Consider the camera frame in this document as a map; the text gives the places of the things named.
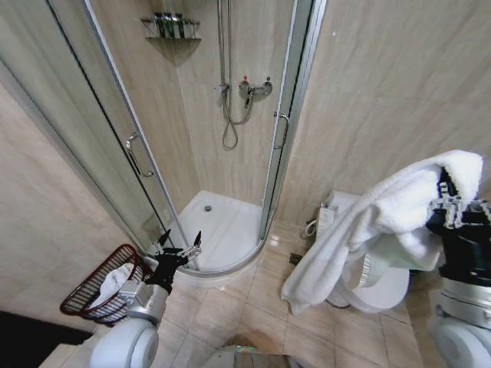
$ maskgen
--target white towel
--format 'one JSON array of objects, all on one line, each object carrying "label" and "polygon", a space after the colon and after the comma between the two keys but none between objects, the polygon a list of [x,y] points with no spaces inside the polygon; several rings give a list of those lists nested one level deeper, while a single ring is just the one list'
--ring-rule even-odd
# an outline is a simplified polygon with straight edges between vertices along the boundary
[{"label": "white towel", "polygon": [[441,241],[424,226],[429,218],[428,206],[438,198],[442,167],[465,203],[476,197],[483,159],[459,150],[419,161],[379,182],[336,218],[286,280],[282,299],[290,303],[292,313],[325,300],[348,256],[359,258],[378,241],[402,247],[398,254],[412,268],[432,270]]},{"label": "white towel", "polygon": [[89,308],[94,308],[104,303],[107,299],[115,295],[130,277],[134,264],[125,263],[121,267],[109,272],[99,288],[99,297],[92,302]]}]

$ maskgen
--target wicker basket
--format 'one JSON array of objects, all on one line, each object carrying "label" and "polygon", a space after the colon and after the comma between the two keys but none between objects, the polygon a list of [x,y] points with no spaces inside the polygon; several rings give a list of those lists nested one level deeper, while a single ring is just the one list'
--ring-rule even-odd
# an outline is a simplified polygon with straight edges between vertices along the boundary
[{"label": "wicker basket", "polygon": [[123,244],[68,295],[60,305],[61,313],[80,316],[110,327],[123,320],[126,317],[126,302],[118,297],[117,293],[96,307],[89,308],[89,306],[99,296],[99,289],[107,274],[125,263],[133,264],[128,280],[144,281],[152,274],[137,251],[129,244]]}]

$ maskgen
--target shower hose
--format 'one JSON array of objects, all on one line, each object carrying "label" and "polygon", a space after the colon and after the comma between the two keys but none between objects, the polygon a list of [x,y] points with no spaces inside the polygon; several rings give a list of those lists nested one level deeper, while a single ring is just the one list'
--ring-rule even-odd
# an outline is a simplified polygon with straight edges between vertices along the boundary
[{"label": "shower hose", "polygon": [[[239,143],[239,135],[237,134],[236,126],[247,123],[247,120],[249,120],[251,116],[252,105],[254,104],[254,94],[251,94],[245,117],[242,120],[233,121],[230,114],[231,98],[229,97],[229,93],[232,93],[231,87],[223,94],[223,116],[225,117],[226,125],[222,135],[222,145],[225,150],[233,150],[237,147],[237,144]],[[231,129],[233,133],[233,143],[231,146],[229,146],[226,142],[227,135],[229,134],[229,129]]]}]

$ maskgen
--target toiletry bottle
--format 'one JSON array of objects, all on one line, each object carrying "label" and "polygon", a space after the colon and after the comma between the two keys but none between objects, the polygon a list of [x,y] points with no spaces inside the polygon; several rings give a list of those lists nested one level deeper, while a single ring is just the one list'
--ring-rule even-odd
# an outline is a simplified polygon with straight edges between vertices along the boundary
[{"label": "toiletry bottle", "polygon": [[184,38],[191,38],[191,24],[189,19],[183,19],[184,23]]},{"label": "toiletry bottle", "polygon": [[157,24],[157,29],[159,31],[160,37],[166,37],[165,31],[163,28],[162,13],[154,13],[153,17],[154,17],[155,23]]},{"label": "toiletry bottle", "polygon": [[166,27],[166,36],[168,35],[167,38],[175,38],[172,15],[170,13],[163,13],[163,19]]},{"label": "toiletry bottle", "polygon": [[179,36],[181,38],[185,38],[183,15],[181,13],[176,13],[176,17],[177,17],[177,27],[179,29]]},{"label": "toiletry bottle", "polygon": [[196,25],[198,24],[198,22],[191,19],[189,21],[189,23],[191,23],[191,25],[193,26],[193,30],[192,30],[193,36],[192,36],[192,38],[196,38]]},{"label": "toiletry bottle", "polygon": [[179,32],[179,19],[175,13],[171,13],[172,15],[172,26],[174,30],[174,38],[181,38]]}]

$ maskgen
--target floor drain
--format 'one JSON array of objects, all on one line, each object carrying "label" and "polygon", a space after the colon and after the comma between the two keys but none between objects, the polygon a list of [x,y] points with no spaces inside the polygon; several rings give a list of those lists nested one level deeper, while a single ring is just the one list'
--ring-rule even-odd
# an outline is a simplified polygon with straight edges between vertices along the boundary
[{"label": "floor drain", "polygon": [[302,259],[302,256],[301,255],[296,255],[295,253],[290,253],[290,263],[292,265],[298,265],[298,263],[300,262],[300,260]]}]

